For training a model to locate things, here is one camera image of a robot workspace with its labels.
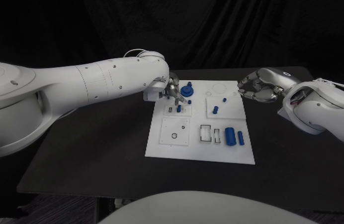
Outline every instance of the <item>table surface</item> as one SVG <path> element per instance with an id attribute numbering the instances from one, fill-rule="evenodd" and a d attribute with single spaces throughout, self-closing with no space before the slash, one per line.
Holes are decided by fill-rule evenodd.
<path id="1" fill-rule="evenodd" d="M 313 79 L 303 67 L 281 69 Z M 241 80 L 254 71 L 175 72 L 182 80 Z M 344 211 L 344 144 L 329 131 L 303 132 L 277 114 L 281 100 L 244 99 L 257 165 L 146 157 L 154 103 L 143 93 L 82 107 L 54 124 L 18 191 L 140 199 L 193 190 Z"/>

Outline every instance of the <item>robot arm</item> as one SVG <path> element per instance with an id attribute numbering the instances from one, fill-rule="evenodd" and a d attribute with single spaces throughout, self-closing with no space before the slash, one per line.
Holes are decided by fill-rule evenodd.
<path id="1" fill-rule="evenodd" d="M 146 101 L 182 100 L 175 89 L 159 52 L 49 69 L 0 63 L 0 156 L 32 144 L 77 108 L 140 91 Z"/>
<path id="2" fill-rule="evenodd" d="M 344 91 L 336 87 L 337 83 L 321 78 L 301 82 L 275 68 L 260 69 L 239 82 L 238 87 L 242 88 L 251 81 L 257 92 L 241 89 L 244 97 L 270 103 L 284 96 L 278 114 L 306 132 L 320 134 L 327 129 L 344 141 Z"/>

